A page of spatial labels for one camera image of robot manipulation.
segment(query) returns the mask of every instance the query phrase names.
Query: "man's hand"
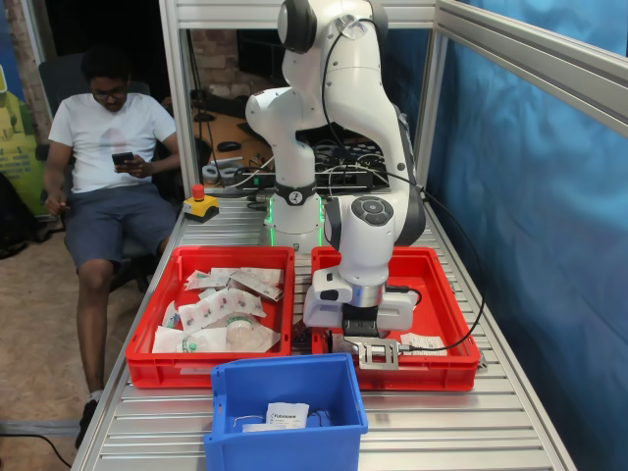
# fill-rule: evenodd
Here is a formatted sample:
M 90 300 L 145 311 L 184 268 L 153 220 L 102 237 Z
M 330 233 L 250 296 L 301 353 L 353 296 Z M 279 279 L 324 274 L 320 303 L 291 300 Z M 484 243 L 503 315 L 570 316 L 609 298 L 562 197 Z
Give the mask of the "man's hand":
M 138 179 L 145 179 L 153 175 L 153 164 L 133 154 L 132 160 L 127 160 L 124 165 L 116 166 L 116 173 L 129 174 Z
M 53 216 L 57 216 L 61 211 L 70 209 L 66 204 L 66 195 L 61 189 L 48 193 L 48 199 L 46 199 L 44 206 Z

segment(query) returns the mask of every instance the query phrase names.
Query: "red button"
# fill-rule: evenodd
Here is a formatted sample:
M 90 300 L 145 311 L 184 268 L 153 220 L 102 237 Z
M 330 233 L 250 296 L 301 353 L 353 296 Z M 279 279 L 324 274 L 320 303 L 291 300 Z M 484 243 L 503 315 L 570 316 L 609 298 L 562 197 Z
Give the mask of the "red button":
M 195 184 L 192 187 L 192 198 L 196 201 L 202 201 L 205 199 L 205 186 L 202 184 Z

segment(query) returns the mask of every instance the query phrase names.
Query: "red plastic bin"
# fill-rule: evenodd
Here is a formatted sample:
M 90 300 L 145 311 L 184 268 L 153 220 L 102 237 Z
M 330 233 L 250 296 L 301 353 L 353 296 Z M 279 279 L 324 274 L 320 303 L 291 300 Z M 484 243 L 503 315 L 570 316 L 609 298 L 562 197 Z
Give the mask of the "red plastic bin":
M 194 270 L 212 268 L 279 268 L 284 270 L 284 297 L 262 299 L 267 316 L 260 324 L 281 333 L 280 341 L 265 353 L 151 353 L 155 331 L 168 304 L 198 301 L 198 289 L 186 291 L 183 283 Z M 242 358 L 290 355 L 294 305 L 294 250 L 287 247 L 180 247 L 173 250 L 159 284 L 142 313 L 126 350 L 131 381 L 138 388 L 208 388 L 211 369 Z
M 340 254 L 331 247 L 312 251 L 312 273 L 338 265 Z M 436 252 L 427 247 L 396 247 L 389 264 L 388 285 L 418 289 L 423 300 L 414 309 L 410 331 L 421 336 L 439 336 L 445 345 L 455 343 L 468 327 L 460 312 Z M 328 353 L 324 338 L 329 329 L 312 333 L 312 353 Z M 341 329 L 331 329 L 341 334 Z M 403 332 L 391 332 L 399 340 Z M 447 350 L 447 356 L 399 356 L 397 371 L 360 370 L 354 356 L 355 373 L 361 390 L 469 391 L 473 388 L 480 352 L 472 338 Z

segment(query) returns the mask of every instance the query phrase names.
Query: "desk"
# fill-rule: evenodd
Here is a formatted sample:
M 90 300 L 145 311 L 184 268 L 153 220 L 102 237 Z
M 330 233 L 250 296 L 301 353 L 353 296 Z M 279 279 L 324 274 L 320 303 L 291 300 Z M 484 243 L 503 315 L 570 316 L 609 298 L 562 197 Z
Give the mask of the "desk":
M 207 145 L 211 146 L 211 142 L 209 140 L 209 132 L 207 130 L 207 124 L 209 124 L 212 129 L 212 136 L 214 138 L 214 152 L 216 152 L 216 159 L 221 160 L 228 159 L 230 157 L 241 156 L 243 157 L 242 165 L 247 166 L 256 154 L 259 154 L 259 158 L 256 159 L 256 162 L 258 164 L 263 164 L 273 156 L 273 151 L 270 147 L 268 147 L 263 142 L 257 140 L 252 135 L 247 134 L 237 126 L 239 124 L 246 123 L 246 120 L 243 120 L 241 118 L 235 118 L 233 116 L 222 115 L 220 113 L 211 113 L 211 115 L 216 117 L 214 121 L 210 121 L 209 123 L 197 123 L 196 121 L 194 121 L 194 117 L 196 116 L 196 114 L 197 111 L 194 110 L 192 112 L 192 127 L 194 129 L 194 136 L 197 138 L 202 138 L 202 140 L 206 142 Z M 238 150 L 232 150 L 231 152 L 219 152 L 216 147 L 220 142 L 225 142 L 227 140 L 240 142 L 242 148 Z

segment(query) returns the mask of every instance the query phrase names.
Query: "poster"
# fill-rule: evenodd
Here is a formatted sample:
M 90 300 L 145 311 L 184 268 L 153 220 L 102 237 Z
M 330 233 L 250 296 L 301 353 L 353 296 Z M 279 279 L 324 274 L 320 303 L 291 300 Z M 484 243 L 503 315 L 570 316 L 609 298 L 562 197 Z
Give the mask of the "poster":
M 39 203 L 43 166 L 35 159 L 36 145 L 4 1 L 0 0 L 0 172 L 30 211 L 38 215 L 46 210 Z

